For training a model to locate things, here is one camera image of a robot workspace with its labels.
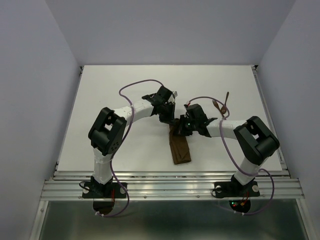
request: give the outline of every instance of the wall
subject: wall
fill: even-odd
[[[313,221],[320,229],[320,1],[297,0],[258,75],[294,177],[301,181]]]
[[[84,64],[258,64],[294,0],[46,0]]]
[[[0,238],[28,239],[79,65],[44,0],[1,1],[0,36]]]

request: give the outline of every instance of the brown utensil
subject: brown utensil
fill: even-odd
[[[228,97],[229,97],[229,92],[226,93],[225,101],[224,101],[224,106],[221,107],[221,113],[222,113],[222,114],[226,114],[226,112],[227,112],[226,105],[227,105]]]
[[[216,101],[216,100],[212,100],[212,103],[213,103],[213,105],[215,106],[215,108],[219,110],[219,112],[221,113],[222,117],[224,118],[225,116],[224,116],[224,114],[221,112],[221,109],[220,109],[217,101]]]

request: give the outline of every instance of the white table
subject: white table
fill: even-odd
[[[132,82],[156,79],[165,87],[178,92],[175,117],[185,113],[183,104],[198,96],[211,96],[225,100],[229,120],[246,120],[259,116],[268,124],[263,103],[256,85],[251,66],[223,65],[86,65],[77,91],[70,122],[59,158],[59,172],[92,172],[94,169],[93,149],[88,132],[100,110],[104,107],[117,109],[128,105],[118,95],[121,87]],[[123,91],[132,102],[146,94],[155,93],[159,84],[141,83]],[[219,111],[208,99],[199,99],[208,118],[220,117]],[[230,161],[222,140],[194,133],[187,137],[190,163],[174,165],[169,146],[169,127],[160,123],[158,116],[135,122],[116,153],[113,168],[117,172],[230,172],[236,168]],[[236,140],[227,144],[240,164],[244,155]],[[263,165],[270,171],[281,171],[277,153]]]

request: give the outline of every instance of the folded cloth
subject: folded cloth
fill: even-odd
[[[189,145],[185,136],[175,136],[174,130],[178,126],[179,121],[176,124],[169,127],[169,144],[173,162],[177,164],[185,164],[191,162]]]

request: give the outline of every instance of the brown cloth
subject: brown cloth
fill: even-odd
[[[173,162],[177,164],[185,164],[191,162],[189,145],[185,136],[175,136],[174,130],[178,126],[178,122],[175,126],[170,125],[169,129],[169,144]]]

